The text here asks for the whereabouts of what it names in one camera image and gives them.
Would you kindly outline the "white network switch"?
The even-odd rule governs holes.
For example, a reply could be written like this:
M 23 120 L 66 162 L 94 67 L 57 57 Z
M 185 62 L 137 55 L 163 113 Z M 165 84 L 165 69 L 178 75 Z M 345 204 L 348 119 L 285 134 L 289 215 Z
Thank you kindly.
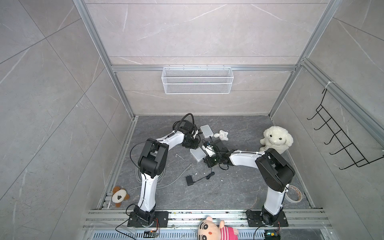
M 202 134 L 205 139 L 213 137 L 214 133 L 209 125 L 204 125 L 200 127 L 200 130 L 202 131 Z
M 200 147 L 196 149 L 190 149 L 190 153 L 197 162 L 201 162 L 207 155 Z

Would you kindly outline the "black power adapter with plug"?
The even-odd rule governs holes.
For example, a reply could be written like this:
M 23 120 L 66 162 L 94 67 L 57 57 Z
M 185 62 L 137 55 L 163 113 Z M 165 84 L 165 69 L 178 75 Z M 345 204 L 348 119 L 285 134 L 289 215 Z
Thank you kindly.
M 210 143 L 211 143 L 211 145 L 212 145 L 213 147 L 227 148 L 227 147 L 224 145 L 224 143 L 223 143 L 220 139 L 215 140 L 215 141 L 210 142 Z M 227 168 L 227 166 L 223 166 L 223 165 L 221 165 L 221 167 L 219 166 L 219 168 L 222 169 L 222 170 L 224 170 L 224 171 L 226 171 L 226 170 L 229 169 L 229 168 Z

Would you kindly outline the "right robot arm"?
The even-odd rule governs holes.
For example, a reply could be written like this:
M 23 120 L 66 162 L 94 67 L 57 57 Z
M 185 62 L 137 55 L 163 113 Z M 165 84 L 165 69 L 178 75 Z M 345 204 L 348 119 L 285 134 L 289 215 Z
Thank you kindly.
M 268 186 L 267 197 L 259 219 L 267 226 L 277 223 L 283 213 L 286 192 L 295 176 L 292 166 L 275 149 L 267 149 L 264 152 L 240 150 L 225 152 L 224 150 L 215 151 L 213 147 L 203 149 L 208 153 L 207 163 L 245 166 L 259 170 Z

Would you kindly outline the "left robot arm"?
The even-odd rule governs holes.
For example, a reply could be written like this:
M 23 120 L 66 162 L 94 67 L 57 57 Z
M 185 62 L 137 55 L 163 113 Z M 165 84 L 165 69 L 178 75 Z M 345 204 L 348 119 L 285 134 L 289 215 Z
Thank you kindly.
M 154 222 L 157 183 L 166 167 L 169 150 L 177 145 L 195 150 L 200 140 L 195 118 L 188 113 L 174 123 L 170 134 L 159 139 L 149 138 L 144 142 L 139 160 L 135 164 L 141 173 L 142 186 L 139 202 L 134 208 L 134 213 L 143 226 L 150 226 Z

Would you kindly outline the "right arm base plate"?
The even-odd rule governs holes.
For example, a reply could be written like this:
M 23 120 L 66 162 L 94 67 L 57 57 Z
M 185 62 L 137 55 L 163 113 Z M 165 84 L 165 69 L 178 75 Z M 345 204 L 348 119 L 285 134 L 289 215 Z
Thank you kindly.
M 268 211 L 245 211 L 249 227 L 288 227 L 288 220 L 284 211 L 272 215 Z

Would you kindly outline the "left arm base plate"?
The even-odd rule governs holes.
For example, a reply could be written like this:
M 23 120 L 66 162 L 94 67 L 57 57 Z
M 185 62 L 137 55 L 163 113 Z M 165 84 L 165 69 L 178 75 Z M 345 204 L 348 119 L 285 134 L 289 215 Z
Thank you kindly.
M 145 220 L 138 217 L 134 212 L 130 212 L 130 217 L 127 223 L 127 227 L 136 227 L 136 228 L 155 228 L 158 224 L 160 228 L 166 228 L 169 221 L 169 212 L 166 211 L 156 211 L 154 214 L 154 219 L 151 223 L 147 223 Z

